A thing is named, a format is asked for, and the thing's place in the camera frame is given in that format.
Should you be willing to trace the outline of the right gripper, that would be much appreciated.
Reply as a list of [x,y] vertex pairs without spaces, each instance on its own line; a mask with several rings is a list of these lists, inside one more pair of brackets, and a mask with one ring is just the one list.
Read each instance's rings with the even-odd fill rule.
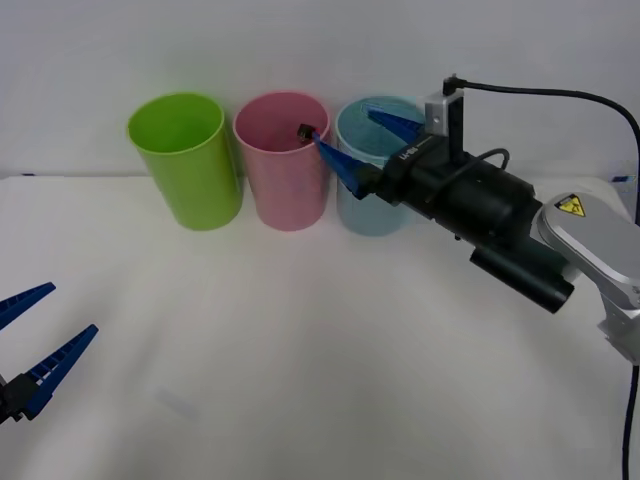
[[470,162],[468,153],[450,151],[447,137],[425,134],[421,122],[377,108],[369,109],[367,117],[402,147],[389,158],[383,171],[335,149],[318,134],[313,135],[321,158],[356,199],[376,194],[382,178],[384,201],[413,210],[429,210],[436,196]]

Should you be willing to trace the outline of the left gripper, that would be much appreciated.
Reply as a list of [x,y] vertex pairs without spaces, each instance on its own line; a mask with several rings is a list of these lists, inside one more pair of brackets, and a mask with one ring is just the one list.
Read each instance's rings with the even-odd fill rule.
[[[47,282],[1,300],[0,329],[3,330],[54,290],[55,285]],[[0,424],[9,418],[19,421],[23,417],[28,420],[37,417],[98,332],[96,325],[89,325],[54,353],[8,383],[0,375]]]

